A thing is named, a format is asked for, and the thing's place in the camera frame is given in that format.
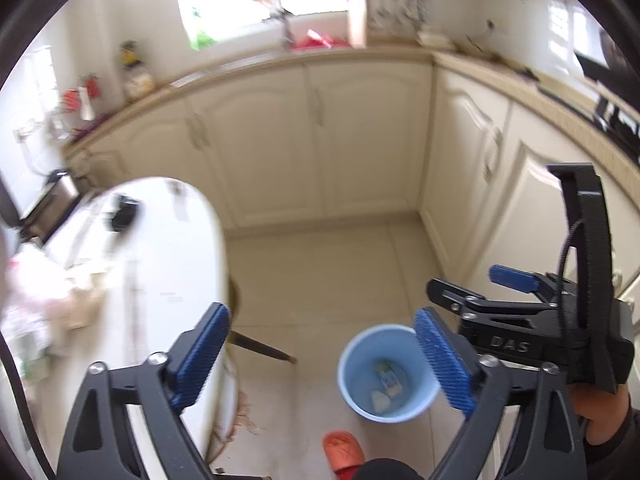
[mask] black sleeve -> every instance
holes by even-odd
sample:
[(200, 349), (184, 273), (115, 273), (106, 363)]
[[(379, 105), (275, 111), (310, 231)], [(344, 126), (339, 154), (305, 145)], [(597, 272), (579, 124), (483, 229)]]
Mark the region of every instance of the black sleeve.
[(616, 434), (600, 446), (584, 441), (589, 480), (640, 478), (640, 412), (629, 406)]

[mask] cabinet handle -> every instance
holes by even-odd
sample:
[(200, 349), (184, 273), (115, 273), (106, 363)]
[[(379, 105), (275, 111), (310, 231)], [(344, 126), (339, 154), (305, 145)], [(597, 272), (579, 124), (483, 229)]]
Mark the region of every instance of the cabinet handle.
[(211, 141), (209, 140), (209, 136), (207, 135), (207, 128), (204, 125), (204, 121), (199, 114), (196, 114), (196, 122), (198, 123), (198, 129), (200, 131), (200, 139), (202, 140), (203, 146), (211, 147)]
[(494, 127), (494, 135), (491, 146), (484, 154), (484, 179), (489, 182), (498, 169), (500, 162), (500, 152), (502, 151), (502, 131), (500, 128)]
[(314, 94), (316, 97), (316, 123), (318, 126), (324, 126), (324, 99), (317, 88)]
[(198, 142), (198, 139), (196, 138), (196, 127), (195, 124), (193, 124), (193, 119), (191, 119), (190, 117), (187, 117), (187, 124), (189, 125), (189, 138), (191, 139), (191, 143), (193, 144), (193, 147), (198, 150), (199, 152), (202, 151), (202, 146), (200, 145), (200, 143)]

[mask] blue bucket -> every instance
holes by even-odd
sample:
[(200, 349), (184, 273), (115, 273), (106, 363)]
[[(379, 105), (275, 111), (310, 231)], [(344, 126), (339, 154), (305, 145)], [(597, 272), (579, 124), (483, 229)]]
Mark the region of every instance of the blue bucket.
[[(385, 413), (375, 414), (371, 392), (383, 391), (376, 372), (378, 363), (395, 372), (402, 392), (392, 398)], [(373, 420), (395, 424), (420, 415), (435, 398), (440, 383), (420, 350), (415, 330), (398, 324), (367, 328), (346, 346), (338, 362), (338, 387), (356, 413)]]

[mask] orange slipper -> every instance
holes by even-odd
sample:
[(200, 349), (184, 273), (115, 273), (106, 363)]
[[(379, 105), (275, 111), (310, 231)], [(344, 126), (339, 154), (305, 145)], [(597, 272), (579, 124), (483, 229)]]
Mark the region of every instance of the orange slipper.
[(364, 464), (364, 453), (356, 438), (348, 431), (332, 431), (322, 439), (322, 447), (331, 470), (340, 480), (351, 480)]

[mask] red sock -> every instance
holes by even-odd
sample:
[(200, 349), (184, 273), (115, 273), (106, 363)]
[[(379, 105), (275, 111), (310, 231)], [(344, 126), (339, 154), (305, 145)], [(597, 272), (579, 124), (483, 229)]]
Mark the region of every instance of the red sock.
[(351, 480), (353, 478), (353, 475), (356, 474), (356, 471), (359, 467), (359, 465), (345, 467), (344, 469), (340, 469), (340, 471), (337, 471), (335, 475), (338, 477), (338, 480)]

